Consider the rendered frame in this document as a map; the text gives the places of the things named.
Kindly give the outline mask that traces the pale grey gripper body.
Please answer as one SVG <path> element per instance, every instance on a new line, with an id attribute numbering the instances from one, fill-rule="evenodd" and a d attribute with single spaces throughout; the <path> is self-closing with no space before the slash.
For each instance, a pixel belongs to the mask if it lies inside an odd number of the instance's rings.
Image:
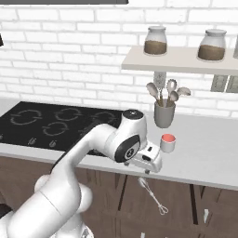
<path id="1" fill-rule="evenodd" d="M 162 168 L 162 158 L 159 152 L 156 154 L 143 154 L 138 152 L 128 162 L 144 170 L 148 169 L 153 173 L 158 173 Z"/>

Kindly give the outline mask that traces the metal tongs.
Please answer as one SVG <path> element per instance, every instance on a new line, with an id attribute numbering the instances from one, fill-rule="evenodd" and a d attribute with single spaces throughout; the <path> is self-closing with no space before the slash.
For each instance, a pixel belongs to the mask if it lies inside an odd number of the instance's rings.
<path id="1" fill-rule="evenodd" d="M 157 206 L 158 206 L 158 209 L 159 209 L 159 212 L 160 214 L 163 216 L 165 214 L 168 213 L 168 209 L 163 206 L 158 200 L 157 198 L 155 197 L 154 193 L 152 192 L 150 186 L 149 186 L 149 183 L 147 182 L 147 180 L 145 178 L 142 178 L 142 177 L 139 177 L 138 178 L 138 182 L 139 182 L 139 185 L 144 188 L 148 193 L 149 195 L 152 197 L 152 199 L 156 202 Z"/>

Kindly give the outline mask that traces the brown wooden drawer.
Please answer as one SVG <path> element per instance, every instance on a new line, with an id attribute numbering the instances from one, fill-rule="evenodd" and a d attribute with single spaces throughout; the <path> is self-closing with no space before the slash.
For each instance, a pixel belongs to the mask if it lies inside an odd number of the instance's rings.
<path id="1" fill-rule="evenodd" d="M 157 203 L 139 185 L 138 178 L 126 176 L 122 203 L 117 213 L 119 238 L 198 238 L 193 224 L 190 186 L 185 183 L 147 178 L 160 204 L 168 209 L 161 215 Z"/>

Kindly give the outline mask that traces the white cup with red inside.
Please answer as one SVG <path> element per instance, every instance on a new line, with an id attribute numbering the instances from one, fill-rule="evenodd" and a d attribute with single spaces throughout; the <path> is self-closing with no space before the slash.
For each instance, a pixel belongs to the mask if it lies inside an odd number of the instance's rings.
<path id="1" fill-rule="evenodd" d="M 160 149 L 163 152 L 170 153 L 174 151 L 176 145 L 176 137 L 172 134 L 164 134 L 161 137 Z"/>

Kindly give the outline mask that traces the grey utensil pot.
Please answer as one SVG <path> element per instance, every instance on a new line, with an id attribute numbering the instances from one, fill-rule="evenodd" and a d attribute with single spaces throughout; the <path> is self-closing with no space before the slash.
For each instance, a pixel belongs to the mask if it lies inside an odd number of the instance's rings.
<path id="1" fill-rule="evenodd" d="M 172 103 L 170 106 L 166 106 L 166 100 L 163 101 L 163 106 L 160 106 L 157 102 L 154 103 L 154 122 L 160 128 L 168 128 L 171 126 L 176 104 Z"/>

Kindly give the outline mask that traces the small wooden spoon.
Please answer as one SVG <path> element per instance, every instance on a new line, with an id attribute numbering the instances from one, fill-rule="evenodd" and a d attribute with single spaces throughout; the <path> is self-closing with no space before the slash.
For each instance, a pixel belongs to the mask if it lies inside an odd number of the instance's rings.
<path id="1" fill-rule="evenodd" d="M 173 104 L 174 101 L 179 99 L 179 94 L 176 91 L 170 93 L 169 99 L 167 100 L 166 106 L 169 107 Z"/>

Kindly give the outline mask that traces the large wooden spoon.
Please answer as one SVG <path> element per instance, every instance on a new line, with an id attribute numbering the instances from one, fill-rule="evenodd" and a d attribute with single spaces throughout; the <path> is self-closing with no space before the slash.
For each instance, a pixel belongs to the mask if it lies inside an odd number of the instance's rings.
<path id="1" fill-rule="evenodd" d="M 161 104 L 161 101 L 158 98 L 158 90 L 154 83 L 148 83 L 146 85 L 149 93 L 155 98 L 158 104 Z"/>

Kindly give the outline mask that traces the flat wooden spoon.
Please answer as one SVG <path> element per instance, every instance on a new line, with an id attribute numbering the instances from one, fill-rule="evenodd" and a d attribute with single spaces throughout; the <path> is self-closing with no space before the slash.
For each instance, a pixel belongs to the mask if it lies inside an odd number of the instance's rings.
<path id="1" fill-rule="evenodd" d="M 189 96 L 191 94 L 191 91 L 187 88 L 187 87 L 180 87 L 177 90 L 178 95 L 185 95 L 185 96 Z"/>

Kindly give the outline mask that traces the wooden slotted spoon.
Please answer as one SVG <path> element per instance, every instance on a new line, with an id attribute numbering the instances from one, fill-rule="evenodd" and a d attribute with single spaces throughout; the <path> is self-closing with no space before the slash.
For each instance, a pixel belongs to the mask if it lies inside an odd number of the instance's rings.
<path id="1" fill-rule="evenodd" d="M 166 89 L 167 89 L 167 92 L 168 92 L 168 98 L 169 98 L 170 93 L 172 91 L 176 91 L 176 87 L 177 87 L 177 81 L 174 80 L 174 79 L 169 79 L 167 84 L 166 84 Z"/>

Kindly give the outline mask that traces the grey slotted spatula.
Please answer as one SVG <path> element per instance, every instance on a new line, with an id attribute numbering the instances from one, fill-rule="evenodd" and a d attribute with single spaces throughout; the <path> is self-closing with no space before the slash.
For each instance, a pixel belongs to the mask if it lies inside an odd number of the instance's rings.
<path id="1" fill-rule="evenodd" d="M 163 103 L 163 89 L 165 88 L 166 72 L 155 72 L 153 74 L 153 83 L 159 91 L 159 105 L 164 106 Z"/>

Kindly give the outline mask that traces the black hob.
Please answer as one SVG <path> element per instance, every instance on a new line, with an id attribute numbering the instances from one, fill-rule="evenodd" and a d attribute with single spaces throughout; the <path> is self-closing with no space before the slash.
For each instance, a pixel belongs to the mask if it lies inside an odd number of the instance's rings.
<path id="1" fill-rule="evenodd" d="M 121 119 L 118 110 L 21 101 L 0 116 L 0 154 L 67 152 L 93 126 L 117 128 Z"/>

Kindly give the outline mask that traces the glass jar with brown filling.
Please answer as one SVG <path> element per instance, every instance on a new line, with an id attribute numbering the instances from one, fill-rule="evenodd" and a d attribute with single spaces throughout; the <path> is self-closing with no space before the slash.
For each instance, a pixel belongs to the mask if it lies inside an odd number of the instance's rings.
<path id="1" fill-rule="evenodd" d="M 149 55 L 164 55 L 167 51 L 167 40 L 164 26 L 150 26 L 144 43 L 144 52 Z"/>

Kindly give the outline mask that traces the wide glass jar brown filling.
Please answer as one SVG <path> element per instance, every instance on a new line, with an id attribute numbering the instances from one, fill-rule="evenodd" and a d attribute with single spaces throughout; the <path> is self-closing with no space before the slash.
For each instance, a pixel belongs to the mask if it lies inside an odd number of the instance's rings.
<path id="1" fill-rule="evenodd" d="M 220 61 L 223 60 L 226 51 L 226 31 L 220 29 L 208 29 L 202 40 L 197 57 L 200 60 Z"/>

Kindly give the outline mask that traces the grey wall socket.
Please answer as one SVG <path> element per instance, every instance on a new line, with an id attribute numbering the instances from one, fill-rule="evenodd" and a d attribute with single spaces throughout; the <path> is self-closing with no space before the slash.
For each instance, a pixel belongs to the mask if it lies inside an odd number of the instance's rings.
<path id="1" fill-rule="evenodd" d="M 226 89 L 227 93 L 238 93 L 238 76 L 230 76 L 229 83 Z"/>
<path id="2" fill-rule="evenodd" d="M 211 86 L 212 92 L 223 92 L 227 84 L 227 75 L 218 75 L 215 74 L 213 77 L 213 82 Z"/>

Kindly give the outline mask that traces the white wall shelf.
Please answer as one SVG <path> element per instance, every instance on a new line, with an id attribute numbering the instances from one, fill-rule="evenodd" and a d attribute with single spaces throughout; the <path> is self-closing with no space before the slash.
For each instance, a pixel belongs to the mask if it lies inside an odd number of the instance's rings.
<path id="1" fill-rule="evenodd" d="M 227 49 L 222 61 L 203 61 L 197 58 L 194 47 L 172 46 L 163 56 L 150 56 L 142 46 L 132 46 L 123 63 L 123 70 L 238 75 L 238 59 Z"/>

